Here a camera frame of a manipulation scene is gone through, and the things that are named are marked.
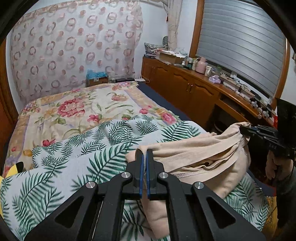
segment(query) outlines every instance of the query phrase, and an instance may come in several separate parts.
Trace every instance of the pink thermos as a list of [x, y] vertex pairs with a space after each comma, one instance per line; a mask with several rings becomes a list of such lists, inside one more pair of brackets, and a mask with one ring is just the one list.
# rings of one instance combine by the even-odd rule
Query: pink thermos
[[198, 61], [196, 64], [195, 71], [201, 74], [205, 74], [205, 68], [207, 67], [206, 61], [207, 60], [204, 57], [201, 57], [200, 61]]

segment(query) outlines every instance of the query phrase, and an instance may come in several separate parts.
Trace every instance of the white wall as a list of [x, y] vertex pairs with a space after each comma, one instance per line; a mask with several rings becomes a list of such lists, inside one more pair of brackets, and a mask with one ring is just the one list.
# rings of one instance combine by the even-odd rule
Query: white wall
[[[34, 6], [32, 6], [27, 12], [35, 11], [36, 9], [40, 9], [45, 6], [49, 6], [52, 4], [57, 4], [63, 2], [62, 0], [39, 0]], [[153, 4], [153, 3], [145, 3], [141, 2], [144, 26], [143, 32], [141, 35], [140, 42], [135, 50], [135, 60], [134, 60], [134, 69], [136, 72], [136, 77], [141, 76], [142, 69], [142, 58], [145, 54], [144, 43], [148, 42], [151, 44], [162, 44], [162, 39], [164, 36], [167, 36], [168, 29], [166, 24], [167, 14], [162, 6], [162, 4]], [[6, 43], [6, 65], [7, 65], [7, 76], [9, 87], [11, 90], [11, 94], [16, 106], [17, 111], [20, 111], [23, 108], [23, 104], [20, 101], [18, 93], [16, 91], [16, 87], [12, 77], [11, 63], [10, 63], [10, 38], [11, 32], [7, 36]]]
[[193, 36], [197, 0], [183, 0], [178, 27], [178, 48], [189, 53]]
[[294, 51], [291, 47], [289, 70], [281, 99], [296, 105], [296, 64], [292, 59], [293, 53]]

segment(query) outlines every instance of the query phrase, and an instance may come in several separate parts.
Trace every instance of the gray roller blind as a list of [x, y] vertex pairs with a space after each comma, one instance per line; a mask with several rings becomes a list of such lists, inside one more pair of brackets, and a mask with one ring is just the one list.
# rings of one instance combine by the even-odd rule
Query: gray roller blind
[[273, 95], [281, 74], [285, 36], [264, 10], [247, 1], [205, 0], [197, 55]]

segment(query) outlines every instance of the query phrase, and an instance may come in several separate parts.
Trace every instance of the yellow plush toy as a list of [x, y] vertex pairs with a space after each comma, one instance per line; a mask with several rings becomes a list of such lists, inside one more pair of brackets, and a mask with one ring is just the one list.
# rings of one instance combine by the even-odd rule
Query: yellow plush toy
[[[16, 163], [15, 165], [13, 165], [9, 169], [6, 177], [11, 177], [11, 176], [13, 176], [15, 174], [18, 174], [18, 173], [22, 172], [23, 169], [24, 169], [24, 163], [22, 161], [20, 161], [20, 162]], [[3, 180], [3, 177], [0, 176], [0, 188], [1, 188], [1, 182], [2, 182], [2, 180]], [[2, 208], [1, 208], [1, 202], [0, 202], [0, 215], [3, 217], [3, 212], [2, 212]]]

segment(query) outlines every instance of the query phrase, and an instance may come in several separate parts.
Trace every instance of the metal pivot bolt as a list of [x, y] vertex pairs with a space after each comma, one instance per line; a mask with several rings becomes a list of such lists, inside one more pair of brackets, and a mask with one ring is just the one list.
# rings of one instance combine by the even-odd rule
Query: metal pivot bolt
[[168, 174], [167, 174], [166, 172], [161, 172], [161, 173], [159, 174], [159, 177], [162, 178], [162, 179], [165, 179], [165, 178], [168, 177]]
[[195, 188], [197, 188], [197, 189], [203, 189], [203, 188], [204, 188], [204, 184], [201, 183], [201, 182], [196, 182], [196, 183], [194, 184], [194, 186], [195, 186]]
[[95, 182], [88, 182], [87, 184], [86, 184], [86, 187], [87, 188], [94, 188], [96, 186], [96, 183]]
[[131, 176], [131, 174], [130, 174], [129, 172], [123, 172], [123, 173], [121, 174], [121, 176], [122, 176], [123, 178], [129, 178], [129, 177]]

